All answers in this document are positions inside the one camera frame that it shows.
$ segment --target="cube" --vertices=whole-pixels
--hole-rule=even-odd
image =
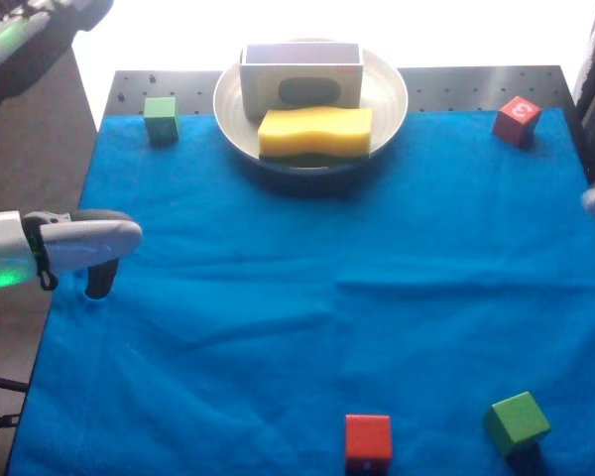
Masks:
[[[346,470],[385,473],[393,459],[389,416],[346,416]]]
[[[516,147],[527,145],[536,128],[542,110],[526,99],[516,96],[498,111],[494,134]]]
[[[179,139],[180,123],[175,97],[146,98],[143,118],[152,145],[162,146]]]
[[[503,457],[535,444],[551,431],[546,416],[529,392],[494,404],[484,423]]]

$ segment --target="plate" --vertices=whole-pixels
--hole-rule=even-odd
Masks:
[[[408,112],[408,90],[399,72],[374,53],[363,49],[364,74],[360,107],[373,110],[369,161],[395,137]],[[258,127],[262,121],[245,116],[240,89],[238,63],[224,71],[214,90],[214,115],[227,140],[256,165],[292,175],[335,174],[359,167],[362,163],[333,167],[297,168],[270,164],[259,159]]]

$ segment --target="white background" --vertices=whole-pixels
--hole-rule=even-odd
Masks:
[[[224,69],[247,43],[296,38],[395,66],[559,64],[572,90],[594,19],[595,0],[115,0],[73,48],[99,125],[117,69]]]

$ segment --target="white box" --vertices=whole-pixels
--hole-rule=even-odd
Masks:
[[[240,57],[245,115],[316,105],[359,107],[364,70],[354,43],[292,42],[248,45]]]

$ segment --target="green cube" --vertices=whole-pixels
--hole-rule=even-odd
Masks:
[[[503,457],[531,446],[551,431],[550,423],[529,392],[492,405],[484,423]]]
[[[179,139],[180,123],[175,97],[147,98],[143,118],[151,144],[162,146]]]

